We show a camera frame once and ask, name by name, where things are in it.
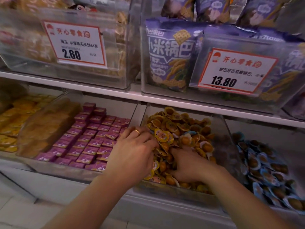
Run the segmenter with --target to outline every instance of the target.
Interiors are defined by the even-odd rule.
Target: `white shelf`
[[[90,93],[102,94],[107,96],[125,98],[130,100],[138,100],[138,101],[149,102],[154,104],[162,104],[172,107],[221,114],[224,116],[250,119],[255,121],[267,122],[278,125],[286,125],[297,128],[305,128],[305,121],[295,120],[292,117],[285,114],[284,112],[281,112],[280,115],[264,114],[254,111],[216,106],[213,104],[206,104],[206,103],[200,103],[189,100],[182,100],[178,98],[144,94],[141,92],[141,85],[135,83],[131,85],[129,90],[125,91],[114,88],[106,88],[106,87],[88,85],[83,83],[71,82],[66,80],[39,77],[29,74],[21,74],[17,72],[0,71],[0,77],[26,81],[36,84],[44,84],[44,85],[60,87],[60,88],[66,88],[66,89],[73,89],[83,92],[90,92]]]

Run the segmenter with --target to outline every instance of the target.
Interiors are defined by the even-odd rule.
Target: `ring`
[[[134,131],[136,131],[139,135],[141,134],[141,133],[140,133],[138,130],[136,130],[136,129],[135,129]],[[139,136],[139,135],[138,135],[138,136]]]

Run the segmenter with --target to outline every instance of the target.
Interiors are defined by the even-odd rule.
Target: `hand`
[[[108,158],[104,174],[118,181],[127,191],[152,170],[153,149],[156,147],[159,143],[146,127],[126,129]]]
[[[183,149],[171,148],[171,154],[177,161],[177,170],[168,170],[180,182],[197,182],[201,181],[209,184],[210,179],[214,177],[215,173],[221,166],[209,162],[207,159],[201,157],[188,146]]]

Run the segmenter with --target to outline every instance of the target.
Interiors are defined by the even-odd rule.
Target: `price tag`
[[[198,86],[249,95],[256,91],[277,61],[274,57],[213,48]]]
[[[104,39],[97,26],[43,21],[58,63],[107,68]]]

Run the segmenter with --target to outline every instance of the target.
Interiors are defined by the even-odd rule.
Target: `forearm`
[[[272,209],[262,203],[224,168],[208,183],[238,228],[289,228]]]
[[[101,174],[43,229],[99,228],[126,191],[118,180]]]

